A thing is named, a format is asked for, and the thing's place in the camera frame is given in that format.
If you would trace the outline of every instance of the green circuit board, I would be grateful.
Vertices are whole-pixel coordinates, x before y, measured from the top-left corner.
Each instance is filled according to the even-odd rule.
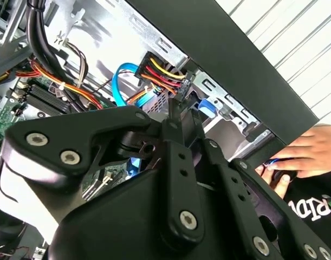
[[[11,113],[11,110],[14,106],[14,103],[7,101],[2,111],[0,112],[0,151],[4,139],[5,130],[15,123],[13,122],[14,116]]]

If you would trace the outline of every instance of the cable bundle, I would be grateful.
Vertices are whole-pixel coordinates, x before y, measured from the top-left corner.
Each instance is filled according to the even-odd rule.
[[[56,55],[51,50],[47,41],[43,12],[46,0],[28,0],[27,8],[27,38],[30,48],[35,57],[39,60],[42,67],[55,75],[61,82],[69,82],[64,70],[62,69]],[[86,111],[78,96],[64,90],[64,94],[71,106],[78,112]]]

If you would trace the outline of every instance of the red wire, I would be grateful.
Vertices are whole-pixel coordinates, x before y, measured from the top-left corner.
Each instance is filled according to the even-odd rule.
[[[162,82],[170,85],[170,86],[173,86],[173,87],[181,87],[181,84],[180,83],[174,83],[174,82],[170,82],[170,81],[167,81],[165,78],[161,77],[160,75],[158,75],[151,67],[149,66],[146,66],[146,69],[155,77],[157,77],[158,79],[162,80]]]

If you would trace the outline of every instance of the metal bracket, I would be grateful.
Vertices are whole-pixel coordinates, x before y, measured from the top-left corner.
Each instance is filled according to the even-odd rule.
[[[223,87],[208,76],[207,73],[202,72],[201,70],[197,71],[193,84],[207,96],[215,98],[217,101],[215,106],[218,106],[219,102],[221,103],[219,107],[223,107],[223,104],[226,104],[247,124],[252,122],[257,125],[259,124],[259,121],[251,113],[249,113],[238,101],[236,101],[227,91],[225,91]]]

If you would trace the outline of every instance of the yellow wire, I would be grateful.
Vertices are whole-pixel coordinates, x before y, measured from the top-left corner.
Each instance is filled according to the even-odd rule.
[[[152,63],[156,66],[157,69],[159,69],[161,72],[163,72],[164,74],[173,77],[174,79],[178,79],[178,80],[182,80],[185,78],[185,76],[180,76],[180,75],[175,75],[170,73],[169,71],[163,69],[155,60],[154,58],[151,58]]]
[[[8,75],[5,73],[2,76],[0,76],[0,81],[4,80]]]

